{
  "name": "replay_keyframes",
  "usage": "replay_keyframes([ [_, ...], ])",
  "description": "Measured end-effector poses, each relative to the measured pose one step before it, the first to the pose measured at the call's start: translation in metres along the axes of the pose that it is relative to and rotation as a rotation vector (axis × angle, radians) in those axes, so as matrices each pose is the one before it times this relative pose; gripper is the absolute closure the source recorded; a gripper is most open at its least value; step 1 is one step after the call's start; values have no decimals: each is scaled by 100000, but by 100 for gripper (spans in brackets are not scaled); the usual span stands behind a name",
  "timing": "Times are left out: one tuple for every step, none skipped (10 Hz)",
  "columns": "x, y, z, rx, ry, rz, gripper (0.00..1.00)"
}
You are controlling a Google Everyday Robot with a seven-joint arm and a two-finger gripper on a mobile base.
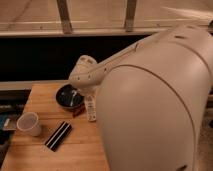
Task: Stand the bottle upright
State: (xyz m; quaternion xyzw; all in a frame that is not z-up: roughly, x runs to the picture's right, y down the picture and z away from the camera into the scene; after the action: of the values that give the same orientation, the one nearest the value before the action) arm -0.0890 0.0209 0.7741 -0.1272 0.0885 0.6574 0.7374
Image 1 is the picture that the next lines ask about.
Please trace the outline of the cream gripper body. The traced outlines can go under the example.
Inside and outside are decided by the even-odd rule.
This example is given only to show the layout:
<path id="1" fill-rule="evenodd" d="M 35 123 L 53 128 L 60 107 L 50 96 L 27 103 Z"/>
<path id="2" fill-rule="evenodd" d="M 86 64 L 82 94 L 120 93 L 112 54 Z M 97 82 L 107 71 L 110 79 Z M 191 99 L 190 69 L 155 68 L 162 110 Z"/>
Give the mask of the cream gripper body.
<path id="1" fill-rule="evenodd" d="M 94 91 L 92 86 L 84 86 L 83 83 L 88 81 L 87 73 L 96 64 L 97 61 L 91 56 L 82 55 L 69 75 L 70 84 L 75 87 L 81 95 L 87 95 Z"/>

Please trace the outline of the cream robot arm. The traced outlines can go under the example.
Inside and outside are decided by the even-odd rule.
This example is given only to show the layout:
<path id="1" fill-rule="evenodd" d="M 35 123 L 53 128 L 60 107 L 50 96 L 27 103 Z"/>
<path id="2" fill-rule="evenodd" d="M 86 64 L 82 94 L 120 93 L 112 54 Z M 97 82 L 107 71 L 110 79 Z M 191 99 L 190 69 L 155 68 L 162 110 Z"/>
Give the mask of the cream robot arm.
<path id="1" fill-rule="evenodd" d="M 201 123 L 213 87 L 213 35 L 181 25 L 98 63 L 83 55 L 69 81 L 96 91 L 110 171 L 195 171 Z"/>

